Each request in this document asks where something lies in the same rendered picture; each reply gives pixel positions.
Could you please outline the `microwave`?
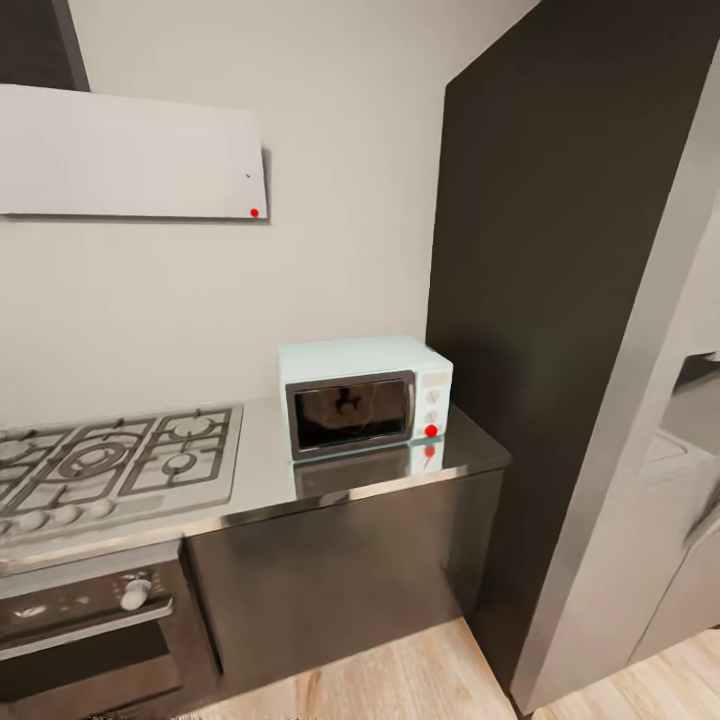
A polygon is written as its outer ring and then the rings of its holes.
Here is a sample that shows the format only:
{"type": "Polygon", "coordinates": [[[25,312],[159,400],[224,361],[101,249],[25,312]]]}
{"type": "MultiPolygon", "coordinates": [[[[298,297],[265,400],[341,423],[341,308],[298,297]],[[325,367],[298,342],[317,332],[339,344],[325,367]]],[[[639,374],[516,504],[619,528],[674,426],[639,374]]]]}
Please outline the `microwave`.
{"type": "Polygon", "coordinates": [[[410,335],[277,347],[289,461],[445,433],[453,363],[410,335]]]}

